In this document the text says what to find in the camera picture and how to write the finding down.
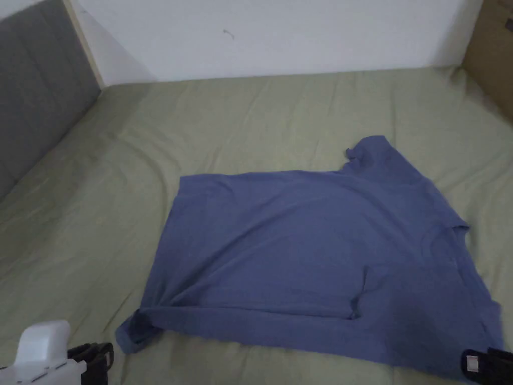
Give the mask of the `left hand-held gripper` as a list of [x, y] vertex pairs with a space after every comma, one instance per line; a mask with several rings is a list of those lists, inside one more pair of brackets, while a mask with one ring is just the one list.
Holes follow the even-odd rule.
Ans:
[[66, 320], [36, 323], [20, 336], [13, 364], [1, 369], [1, 384], [108, 384], [112, 343], [86, 343], [67, 351]]

